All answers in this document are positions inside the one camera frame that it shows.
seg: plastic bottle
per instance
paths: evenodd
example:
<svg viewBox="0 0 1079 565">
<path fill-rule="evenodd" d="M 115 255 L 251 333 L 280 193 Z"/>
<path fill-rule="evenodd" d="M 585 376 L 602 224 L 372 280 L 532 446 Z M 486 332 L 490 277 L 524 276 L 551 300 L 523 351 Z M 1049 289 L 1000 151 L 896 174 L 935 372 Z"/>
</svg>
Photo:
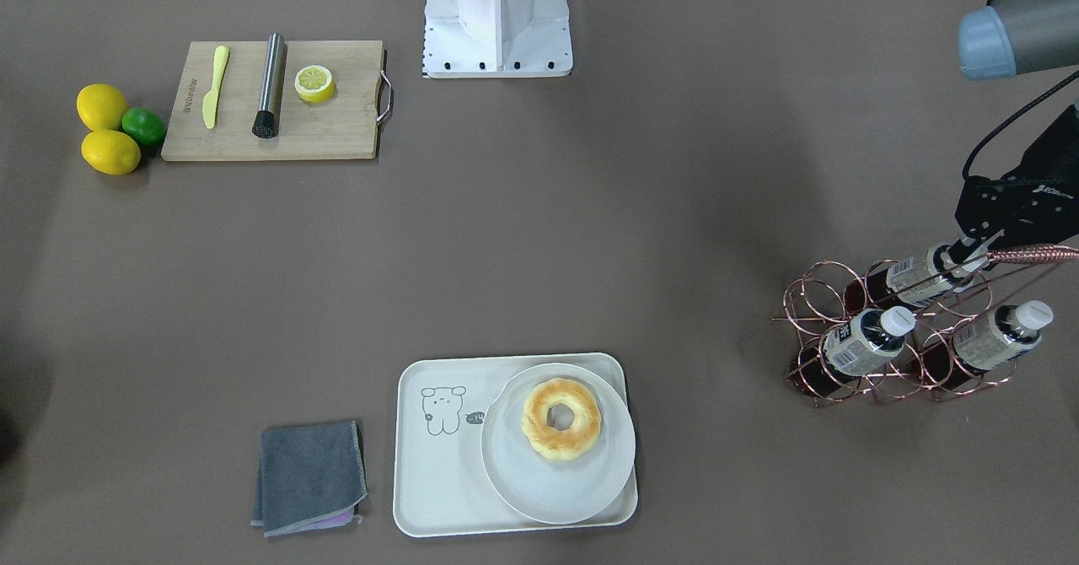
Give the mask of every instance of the plastic bottle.
<svg viewBox="0 0 1079 565">
<path fill-rule="evenodd" d="M 952 369 L 945 343 L 937 343 L 925 350 L 921 364 L 934 382 L 947 377 L 940 388 L 955 389 L 971 377 L 981 377 L 1002 362 L 1033 350 L 1041 342 L 1041 328 L 1051 322 L 1053 311 L 1041 301 L 999 306 L 952 334 L 948 342 L 956 355 L 956 364 L 962 369 Z"/>
<path fill-rule="evenodd" d="M 851 280 L 843 292 L 843 307 L 852 315 L 868 304 L 902 306 L 920 311 L 948 291 L 961 291 L 974 278 L 975 270 L 985 264 L 985 246 L 970 254 L 970 261 L 957 265 L 948 254 L 947 243 L 929 247 L 921 257 L 906 258 L 887 268 L 870 274 L 865 288 Z"/>
<path fill-rule="evenodd" d="M 846 323 L 833 327 L 824 335 L 819 355 L 817 346 L 798 354 L 791 362 L 794 385 L 810 397 L 828 397 L 897 357 L 913 328 L 914 313 L 905 307 L 886 312 L 868 307 Z"/>
</svg>

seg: black cable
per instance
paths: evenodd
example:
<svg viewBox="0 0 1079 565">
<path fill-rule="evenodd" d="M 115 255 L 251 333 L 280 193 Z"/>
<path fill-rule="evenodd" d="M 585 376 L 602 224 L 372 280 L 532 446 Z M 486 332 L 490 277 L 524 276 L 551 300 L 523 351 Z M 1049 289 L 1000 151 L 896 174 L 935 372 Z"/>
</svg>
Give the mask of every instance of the black cable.
<svg viewBox="0 0 1079 565">
<path fill-rule="evenodd" d="M 1008 128 L 1011 123 L 1019 120 L 1020 116 L 1022 116 L 1024 113 L 1030 111 L 1032 109 L 1034 109 L 1034 107 L 1037 107 L 1037 105 L 1040 104 L 1041 101 L 1044 101 L 1049 97 L 1052 97 L 1061 88 L 1064 88 L 1068 84 L 1071 84 L 1071 82 L 1075 81 L 1076 78 L 1079 78 L 1079 70 L 1076 70 L 1075 72 L 1071 73 L 1071 75 L 1065 78 L 1063 81 L 1057 82 L 1055 85 L 1053 85 L 1052 88 L 1042 93 L 1040 96 L 1038 96 L 1037 99 L 1034 99 L 1029 104 L 1025 105 L 1025 107 L 1020 108 L 1019 111 L 1016 111 L 1015 113 L 1009 115 L 1003 122 L 1001 122 L 996 128 L 994 128 L 994 130 L 989 130 L 989 134 L 983 137 L 982 141 L 979 141 L 978 146 L 974 146 L 974 150 L 971 150 L 970 155 L 967 156 L 967 162 L 962 165 L 962 180 L 964 181 L 970 180 L 970 166 L 974 165 L 974 157 L 978 155 L 980 151 L 982 151 L 982 148 L 987 146 L 988 142 L 993 141 L 993 138 L 999 135 L 1000 132 L 1003 130 L 1005 128 Z"/>
</svg>

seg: white plate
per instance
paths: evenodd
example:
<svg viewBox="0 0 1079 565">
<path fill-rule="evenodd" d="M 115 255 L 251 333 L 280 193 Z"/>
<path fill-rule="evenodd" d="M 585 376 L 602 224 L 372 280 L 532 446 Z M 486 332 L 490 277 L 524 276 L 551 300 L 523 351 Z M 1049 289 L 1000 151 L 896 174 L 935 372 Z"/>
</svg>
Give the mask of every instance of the white plate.
<svg viewBox="0 0 1079 565">
<path fill-rule="evenodd" d="M 551 377 L 582 382 L 597 396 L 603 416 L 600 438 L 575 460 L 547 460 L 521 431 L 525 397 Z M 597 514 L 622 493 L 637 443 L 629 411 L 607 382 L 578 366 L 550 362 L 506 382 L 483 418 L 480 451 L 491 485 L 510 508 L 541 523 L 561 525 Z"/>
</svg>

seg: butter knife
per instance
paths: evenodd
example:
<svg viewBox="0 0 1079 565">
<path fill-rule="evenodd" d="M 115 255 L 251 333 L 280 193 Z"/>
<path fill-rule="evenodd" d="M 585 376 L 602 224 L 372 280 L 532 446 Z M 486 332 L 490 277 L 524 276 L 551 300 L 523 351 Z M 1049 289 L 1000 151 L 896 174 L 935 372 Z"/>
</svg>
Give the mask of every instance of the butter knife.
<svg viewBox="0 0 1079 565">
<path fill-rule="evenodd" d="M 217 124 L 217 99 L 221 95 L 221 79 L 224 78 L 224 66 L 229 64 L 229 47 L 221 45 L 214 51 L 214 81 L 209 93 L 203 97 L 203 123 L 206 128 Z"/>
</svg>

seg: towel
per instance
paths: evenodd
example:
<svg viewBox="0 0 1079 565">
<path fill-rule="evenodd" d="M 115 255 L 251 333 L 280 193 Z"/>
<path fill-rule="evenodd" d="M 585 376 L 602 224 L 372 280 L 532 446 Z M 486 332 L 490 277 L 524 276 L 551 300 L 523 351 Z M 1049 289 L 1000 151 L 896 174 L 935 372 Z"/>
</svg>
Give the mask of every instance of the towel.
<svg viewBox="0 0 1079 565">
<path fill-rule="evenodd" d="M 251 525 L 265 537 L 351 523 L 367 497 L 355 422 L 263 431 Z"/>
</svg>

